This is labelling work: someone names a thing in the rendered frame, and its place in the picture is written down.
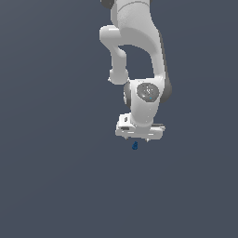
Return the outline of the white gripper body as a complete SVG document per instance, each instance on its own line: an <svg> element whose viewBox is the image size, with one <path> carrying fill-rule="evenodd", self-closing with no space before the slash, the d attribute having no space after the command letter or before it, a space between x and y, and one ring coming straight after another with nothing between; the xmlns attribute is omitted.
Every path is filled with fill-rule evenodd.
<svg viewBox="0 0 238 238"><path fill-rule="evenodd" d="M130 122L131 113L119 115L115 135L135 139L160 139L165 131L163 124L152 124L150 128L140 128Z"/></svg>

